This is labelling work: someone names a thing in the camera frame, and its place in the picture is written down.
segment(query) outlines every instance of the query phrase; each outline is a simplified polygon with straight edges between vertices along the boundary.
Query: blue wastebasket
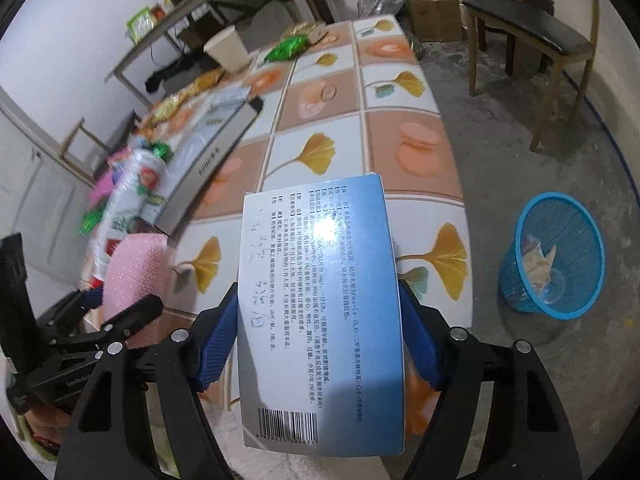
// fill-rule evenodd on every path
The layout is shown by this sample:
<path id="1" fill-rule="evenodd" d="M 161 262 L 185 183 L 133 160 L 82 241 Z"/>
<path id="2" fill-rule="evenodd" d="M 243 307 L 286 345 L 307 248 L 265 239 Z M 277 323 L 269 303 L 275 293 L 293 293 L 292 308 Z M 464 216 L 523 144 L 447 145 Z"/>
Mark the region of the blue wastebasket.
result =
<path id="1" fill-rule="evenodd" d="M 536 293 L 526 277 L 521 254 L 524 240 L 539 240 L 543 254 L 556 246 L 552 281 L 556 275 L 562 283 L 553 301 Z M 514 240 L 500 266 L 498 284 L 505 300 L 517 311 L 573 319 L 596 301 L 604 274 L 604 244 L 591 215 L 570 196 L 548 192 L 533 198 L 520 214 Z"/>

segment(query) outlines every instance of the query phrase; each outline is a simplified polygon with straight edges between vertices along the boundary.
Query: paper cup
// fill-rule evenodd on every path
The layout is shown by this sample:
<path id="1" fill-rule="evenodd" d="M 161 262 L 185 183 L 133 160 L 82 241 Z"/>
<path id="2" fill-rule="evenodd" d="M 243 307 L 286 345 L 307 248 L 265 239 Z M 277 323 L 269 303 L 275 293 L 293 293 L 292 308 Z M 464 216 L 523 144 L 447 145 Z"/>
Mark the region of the paper cup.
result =
<path id="1" fill-rule="evenodd" d="M 207 41 L 204 51 L 232 74 L 240 72 L 251 61 L 233 25 Z"/>

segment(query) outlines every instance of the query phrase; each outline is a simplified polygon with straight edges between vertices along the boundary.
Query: cardboard box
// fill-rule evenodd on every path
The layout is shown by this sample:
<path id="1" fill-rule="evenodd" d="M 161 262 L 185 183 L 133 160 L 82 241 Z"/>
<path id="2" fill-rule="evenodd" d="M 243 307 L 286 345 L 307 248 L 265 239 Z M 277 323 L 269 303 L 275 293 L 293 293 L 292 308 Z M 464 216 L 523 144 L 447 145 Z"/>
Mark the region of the cardboard box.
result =
<path id="1" fill-rule="evenodd" d="M 459 0 L 408 0 L 406 5 L 420 41 L 462 41 Z"/>
<path id="2" fill-rule="evenodd" d="M 220 25 L 210 12 L 207 12 L 196 22 L 178 33 L 178 39 L 183 41 L 190 49 L 203 46 L 224 27 Z"/>

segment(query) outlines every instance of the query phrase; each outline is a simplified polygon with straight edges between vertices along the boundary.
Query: blue and white box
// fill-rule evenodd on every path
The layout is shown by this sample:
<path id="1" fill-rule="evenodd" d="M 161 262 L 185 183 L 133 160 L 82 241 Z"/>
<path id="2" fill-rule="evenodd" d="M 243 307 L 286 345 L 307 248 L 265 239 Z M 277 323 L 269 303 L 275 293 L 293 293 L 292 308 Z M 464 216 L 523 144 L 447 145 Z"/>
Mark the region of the blue and white box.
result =
<path id="1" fill-rule="evenodd" d="M 247 195 L 238 283 L 245 445 L 401 453 L 402 328 L 380 177 Z"/>

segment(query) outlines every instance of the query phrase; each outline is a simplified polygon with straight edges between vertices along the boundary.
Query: black cloth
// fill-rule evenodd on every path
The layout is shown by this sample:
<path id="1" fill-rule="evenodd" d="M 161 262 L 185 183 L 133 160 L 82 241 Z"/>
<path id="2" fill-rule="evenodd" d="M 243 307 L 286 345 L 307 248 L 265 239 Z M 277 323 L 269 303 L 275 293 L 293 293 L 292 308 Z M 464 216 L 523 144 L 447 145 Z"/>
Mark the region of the black cloth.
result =
<path id="1" fill-rule="evenodd" d="M 174 62 L 153 72 L 151 77 L 145 82 L 146 92 L 154 94 L 158 91 L 158 88 L 160 88 L 160 83 L 162 81 L 171 79 L 180 72 L 190 70 L 196 63 L 200 63 L 200 65 L 204 66 L 206 70 L 213 70 L 220 66 L 214 59 L 205 54 L 201 47 L 195 48 L 190 53 L 183 54 Z"/>

